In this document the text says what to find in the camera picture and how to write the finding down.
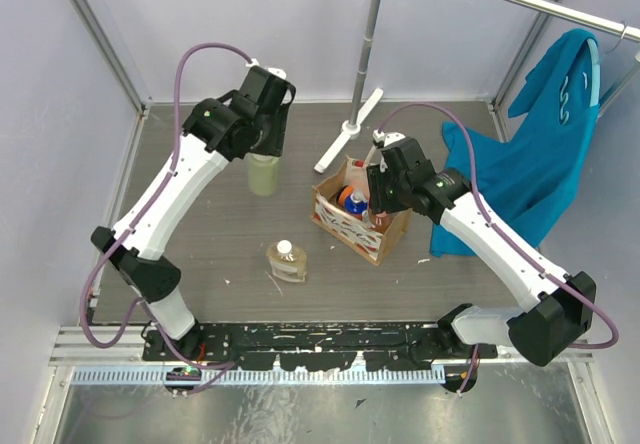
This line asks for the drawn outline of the pink cap peach bottle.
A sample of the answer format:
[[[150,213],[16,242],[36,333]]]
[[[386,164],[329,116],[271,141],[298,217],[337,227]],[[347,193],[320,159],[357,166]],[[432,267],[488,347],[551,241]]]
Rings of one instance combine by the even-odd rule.
[[[393,215],[382,212],[370,214],[371,229],[380,234],[384,234],[393,222]]]

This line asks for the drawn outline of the green bottle white cap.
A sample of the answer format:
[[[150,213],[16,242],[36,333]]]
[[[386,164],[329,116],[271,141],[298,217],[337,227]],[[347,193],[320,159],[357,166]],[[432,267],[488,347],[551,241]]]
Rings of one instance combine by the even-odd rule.
[[[280,158],[250,154],[248,160],[248,185],[252,193],[268,197],[276,192]]]

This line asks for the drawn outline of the orange bottle blue pump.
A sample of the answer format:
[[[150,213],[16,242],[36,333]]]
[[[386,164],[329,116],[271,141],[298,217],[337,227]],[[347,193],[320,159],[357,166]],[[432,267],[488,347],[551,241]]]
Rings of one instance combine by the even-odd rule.
[[[352,186],[344,186],[336,198],[337,205],[347,214],[362,221],[368,210],[368,200],[363,192]]]

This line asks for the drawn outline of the clear yellowish soap bottle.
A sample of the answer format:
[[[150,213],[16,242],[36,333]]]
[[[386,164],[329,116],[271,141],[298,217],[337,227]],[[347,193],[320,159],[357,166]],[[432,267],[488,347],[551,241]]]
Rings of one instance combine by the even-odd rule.
[[[303,283],[307,277],[307,253],[289,240],[272,243],[266,252],[271,274],[290,283]]]

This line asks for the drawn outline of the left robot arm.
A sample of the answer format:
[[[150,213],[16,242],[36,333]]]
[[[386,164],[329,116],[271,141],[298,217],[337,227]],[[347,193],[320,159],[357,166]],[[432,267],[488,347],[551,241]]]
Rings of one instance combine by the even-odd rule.
[[[178,289],[180,270],[166,245],[202,190],[227,165],[248,154],[281,156],[296,89],[283,70],[253,65],[237,90],[196,104],[171,155],[127,216],[99,227],[92,243],[149,306],[166,333],[164,347],[178,360],[194,357],[196,319]]]

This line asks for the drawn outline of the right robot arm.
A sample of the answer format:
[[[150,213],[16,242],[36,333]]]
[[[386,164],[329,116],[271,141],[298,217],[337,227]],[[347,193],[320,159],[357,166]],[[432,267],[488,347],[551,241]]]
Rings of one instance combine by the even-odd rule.
[[[471,249],[516,301],[451,311],[438,323],[444,354],[459,358],[476,344],[512,346],[543,367],[590,329],[596,284],[588,274],[571,276],[542,256],[473,194],[463,174],[436,171],[416,139],[376,131],[373,146],[381,154],[366,169],[373,213],[412,210],[428,217]]]

